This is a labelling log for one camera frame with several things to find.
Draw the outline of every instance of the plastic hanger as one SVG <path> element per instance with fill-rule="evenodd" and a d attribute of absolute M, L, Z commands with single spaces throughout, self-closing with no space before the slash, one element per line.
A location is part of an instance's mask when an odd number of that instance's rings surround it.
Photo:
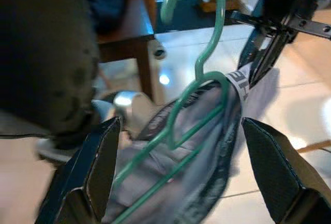
<path fill-rule="evenodd" d="M 173 11 L 177 0 L 164 0 L 161 8 L 161 19 L 163 22 L 169 23 L 173 16 Z M 144 149 L 142 149 L 136 156 L 130 161 L 124 168 L 117 174 L 113 182 L 113 190 L 118 187 L 121 182 L 139 165 L 158 144 L 166 140 L 168 147 L 174 150 L 180 147 L 185 141 L 191 138 L 200 128 L 206 125 L 217 114 L 224 110 L 224 106 L 227 103 L 227 93 L 229 89 L 229 83 L 224 74 L 218 71 L 212 71 L 208 73 L 203 72 L 203 65 L 213 53 L 219 38 L 221 36 L 225 17 L 225 0 L 216 0 L 216 23 L 215 29 L 205 50 L 199 55 L 195 62 L 195 80 L 191 82 L 182 95 L 176 101 L 165 128 L 152 139 Z M 188 97 L 194 93 L 203 83 L 207 81 L 217 81 L 222 87 L 221 104 L 217 108 L 213 109 L 206 117 L 204 117 L 198 124 L 187 131 L 179 141 L 174 140 L 174 125 L 178 113 L 182 109 Z M 176 173 L 178 173 L 185 165 L 188 164 L 194 157 L 200 152 L 203 147 L 203 143 L 186 156 L 173 170 L 164 176 L 158 183 L 156 183 L 151 189 L 149 189 L 140 199 L 138 199 L 130 208 L 126 209 L 119 217 L 117 217 L 113 224 L 118 224 L 129 217 L 138 207 L 146 202 L 154 193 L 156 193 L 163 185 L 167 183 Z"/>

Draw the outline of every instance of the gray garment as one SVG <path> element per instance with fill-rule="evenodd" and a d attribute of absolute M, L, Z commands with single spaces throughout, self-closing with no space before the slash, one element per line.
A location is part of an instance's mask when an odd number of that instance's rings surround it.
<path fill-rule="evenodd" d="M 102 222 L 111 223 L 119 213 L 130 207 L 149 188 L 169 173 L 192 149 L 205 142 L 203 149 L 191 164 L 123 222 L 130 224 L 199 223 L 225 189 L 235 142 L 242 144 L 245 141 L 245 137 L 240 134 L 242 130 L 239 130 L 239 135 L 237 135 L 242 105 L 245 106 L 244 114 L 259 117 L 276 92 L 277 78 L 278 72 L 275 72 L 275 69 L 271 70 L 250 91 L 245 102 L 240 102 L 243 97 L 238 95 L 238 85 L 230 84 L 225 111 L 215 116 L 182 147 L 170 151 L 165 143 L 161 143 L 151 151 L 150 156 L 115 191 L 111 192 L 109 205 Z M 210 84 L 208 89 L 195 95 L 190 105 L 178 115 L 175 123 L 175 136 L 180 137 L 210 110 L 219 105 L 220 97 L 221 88 L 217 83 Z M 156 115 L 152 118 L 150 123 L 153 123 L 157 117 Z M 117 170 L 120 170 L 153 138 L 148 134 L 145 136 L 148 137 L 148 140 L 134 141 L 131 147 L 118 151 Z"/>

